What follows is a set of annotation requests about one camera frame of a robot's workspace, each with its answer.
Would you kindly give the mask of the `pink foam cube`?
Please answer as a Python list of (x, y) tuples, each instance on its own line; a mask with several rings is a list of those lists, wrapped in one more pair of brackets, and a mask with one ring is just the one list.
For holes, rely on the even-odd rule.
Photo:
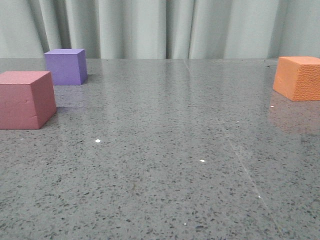
[(0, 74), (0, 128), (40, 129), (57, 111), (49, 71), (6, 71)]

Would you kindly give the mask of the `purple foam cube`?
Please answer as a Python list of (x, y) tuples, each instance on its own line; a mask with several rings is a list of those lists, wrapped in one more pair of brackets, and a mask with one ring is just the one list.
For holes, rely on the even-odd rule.
[(54, 49), (44, 58), (55, 86), (82, 85), (88, 78), (85, 49)]

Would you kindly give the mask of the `orange foam cube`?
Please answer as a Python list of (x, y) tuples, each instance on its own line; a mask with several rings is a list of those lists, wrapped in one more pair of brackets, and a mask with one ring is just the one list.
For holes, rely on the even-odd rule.
[(291, 101), (318, 101), (320, 59), (313, 56), (280, 56), (273, 90)]

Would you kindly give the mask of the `pale green curtain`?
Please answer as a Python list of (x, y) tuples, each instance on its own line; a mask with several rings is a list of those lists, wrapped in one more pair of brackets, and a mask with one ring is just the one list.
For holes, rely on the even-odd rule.
[(85, 49), (102, 59), (320, 55), (317, 0), (3, 0), (2, 58)]

